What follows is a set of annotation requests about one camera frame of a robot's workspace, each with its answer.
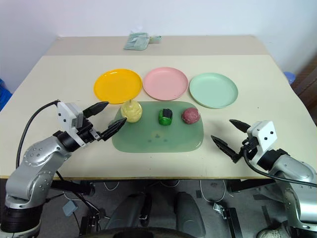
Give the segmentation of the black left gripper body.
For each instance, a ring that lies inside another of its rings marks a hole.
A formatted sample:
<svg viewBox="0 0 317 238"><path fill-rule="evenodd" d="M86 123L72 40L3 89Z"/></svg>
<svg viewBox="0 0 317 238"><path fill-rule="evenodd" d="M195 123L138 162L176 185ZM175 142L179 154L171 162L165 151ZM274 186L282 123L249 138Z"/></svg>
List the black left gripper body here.
<svg viewBox="0 0 317 238"><path fill-rule="evenodd" d="M85 144L101 140L100 133L94 129L93 124L85 117L83 117L82 123L76 129L76 134Z"/></svg>

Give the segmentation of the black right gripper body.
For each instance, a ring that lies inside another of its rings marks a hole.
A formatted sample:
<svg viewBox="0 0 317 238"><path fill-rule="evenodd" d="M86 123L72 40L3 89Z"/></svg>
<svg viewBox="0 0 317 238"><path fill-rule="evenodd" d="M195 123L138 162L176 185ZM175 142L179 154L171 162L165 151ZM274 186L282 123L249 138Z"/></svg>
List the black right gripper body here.
<svg viewBox="0 0 317 238"><path fill-rule="evenodd" d="M242 142L242 147L240 148L239 158L247 158L252 160L256 153L258 152L257 146L259 145L258 139L256 137L247 138Z"/></svg>

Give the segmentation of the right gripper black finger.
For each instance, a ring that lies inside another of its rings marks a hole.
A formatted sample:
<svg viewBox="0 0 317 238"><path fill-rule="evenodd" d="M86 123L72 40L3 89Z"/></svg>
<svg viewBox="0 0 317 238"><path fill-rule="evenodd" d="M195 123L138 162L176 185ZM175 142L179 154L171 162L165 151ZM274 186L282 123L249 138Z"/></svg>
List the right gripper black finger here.
<svg viewBox="0 0 317 238"><path fill-rule="evenodd" d="M236 119L230 119L229 120L237 129L242 131L243 133L246 133L247 130L249 129L249 125L245 122L236 120Z"/></svg>
<svg viewBox="0 0 317 238"><path fill-rule="evenodd" d="M233 149L231 149L226 142L221 140L220 138L216 136L211 136L213 142L216 144L216 146L224 153L226 154L234 163L237 163L240 159L240 154L236 153Z"/></svg>

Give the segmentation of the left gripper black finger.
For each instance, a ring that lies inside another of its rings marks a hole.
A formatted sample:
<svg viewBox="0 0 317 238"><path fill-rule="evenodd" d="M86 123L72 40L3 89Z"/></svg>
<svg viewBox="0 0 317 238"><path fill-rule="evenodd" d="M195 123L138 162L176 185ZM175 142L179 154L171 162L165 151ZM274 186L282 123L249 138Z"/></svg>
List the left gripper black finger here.
<svg viewBox="0 0 317 238"><path fill-rule="evenodd" d="M103 141L107 141L109 138L111 138L113 135L115 135L119 130L124 126L126 123L127 118L122 118L119 120L116 120L114 123L108 126L108 129L106 129L104 132L100 134L100 138Z"/></svg>
<svg viewBox="0 0 317 238"><path fill-rule="evenodd" d="M93 104L92 106L86 108L84 111L83 111L83 116L85 118L89 118L91 116L95 116L97 115L98 113L102 112L105 107L108 105L108 102L98 102L98 103L95 103Z"/></svg>

